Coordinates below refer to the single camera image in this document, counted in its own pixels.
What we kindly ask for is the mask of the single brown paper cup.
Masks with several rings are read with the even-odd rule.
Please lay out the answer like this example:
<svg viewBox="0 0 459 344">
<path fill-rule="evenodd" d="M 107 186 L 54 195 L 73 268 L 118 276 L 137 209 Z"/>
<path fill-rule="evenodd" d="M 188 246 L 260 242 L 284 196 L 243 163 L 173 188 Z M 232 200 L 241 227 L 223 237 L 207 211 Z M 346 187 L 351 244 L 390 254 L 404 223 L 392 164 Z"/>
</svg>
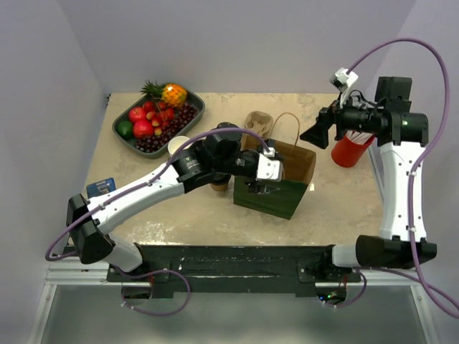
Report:
<svg viewBox="0 0 459 344">
<path fill-rule="evenodd" d="M 228 189 L 229 183 L 211 183 L 210 184 L 212 190 L 216 192 L 225 192 Z"/>
</svg>

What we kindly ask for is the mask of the green paper bag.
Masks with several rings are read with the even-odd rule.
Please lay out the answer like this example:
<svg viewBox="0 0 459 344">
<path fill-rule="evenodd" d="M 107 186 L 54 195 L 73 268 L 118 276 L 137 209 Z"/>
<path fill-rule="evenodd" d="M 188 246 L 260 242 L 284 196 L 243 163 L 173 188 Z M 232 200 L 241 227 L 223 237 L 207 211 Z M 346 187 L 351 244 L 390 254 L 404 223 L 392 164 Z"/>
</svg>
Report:
<svg viewBox="0 0 459 344">
<path fill-rule="evenodd" d="M 276 126 L 278 121 L 285 115 L 292 113 L 282 113 L 274 121 Z M 301 125 L 296 115 L 293 115 L 296 125 L 295 142 L 285 143 L 280 140 L 274 141 L 274 146 L 279 152 L 283 163 L 283 178 L 279 181 L 281 191 L 270 195 L 256 195 L 247 192 L 244 184 L 244 177 L 235 177 L 233 203 L 248 209 L 273 215 L 282 219 L 291 219 L 313 178 L 316 167 L 316 153 L 298 145 L 301 133 Z"/>
</svg>

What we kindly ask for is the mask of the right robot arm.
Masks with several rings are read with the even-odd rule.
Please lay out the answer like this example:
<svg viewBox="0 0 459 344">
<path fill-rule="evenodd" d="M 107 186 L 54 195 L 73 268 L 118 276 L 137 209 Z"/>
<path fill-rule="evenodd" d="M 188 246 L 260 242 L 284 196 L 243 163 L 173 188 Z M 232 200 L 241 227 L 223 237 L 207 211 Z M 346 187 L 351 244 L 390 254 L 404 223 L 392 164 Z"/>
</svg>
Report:
<svg viewBox="0 0 459 344">
<path fill-rule="evenodd" d="M 345 268 L 411 269 L 437 256 L 437 246 L 428 242 L 423 222 L 422 163 L 418 160 L 428 143 L 428 119 L 410 110 L 412 80 L 380 77 L 374 102 L 356 105 L 349 95 L 357 79 L 353 72 L 336 72 L 330 82 L 340 92 L 338 99 L 322 108 L 315 124 L 300 136 L 324 149 L 332 126 L 337 139 L 345 138 L 349 131 L 372 134 L 382 157 L 383 218 L 379 235 L 361 235 L 351 246 L 334 246 L 331 257 L 319 264 L 322 278 L 329 282 L 341 277 Z"/>
</svg>

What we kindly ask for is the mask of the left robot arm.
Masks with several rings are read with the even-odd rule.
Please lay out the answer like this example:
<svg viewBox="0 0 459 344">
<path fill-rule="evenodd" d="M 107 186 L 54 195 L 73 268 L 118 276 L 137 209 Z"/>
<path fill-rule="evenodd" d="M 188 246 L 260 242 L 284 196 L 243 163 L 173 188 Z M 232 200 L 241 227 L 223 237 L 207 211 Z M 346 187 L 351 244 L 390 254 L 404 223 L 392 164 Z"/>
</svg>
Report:
<svg viewBox="0 0 459 344">
<path fill-rule="evenodd" d="M 187 194 L 220 177 L 241 176 L 251 183 L 279 182 L 283 164 L 276 149 L 258 134 L 231 123 L 182 144 L 154 171 L 101 196 L 78 194 L 67 206 L 67 228 L 82 264 L 107 262 L 133 281 L 148 274 L 141 248 L 117 239 L 113 230 L 136 214 L 173 197 Z"/>
</svg>

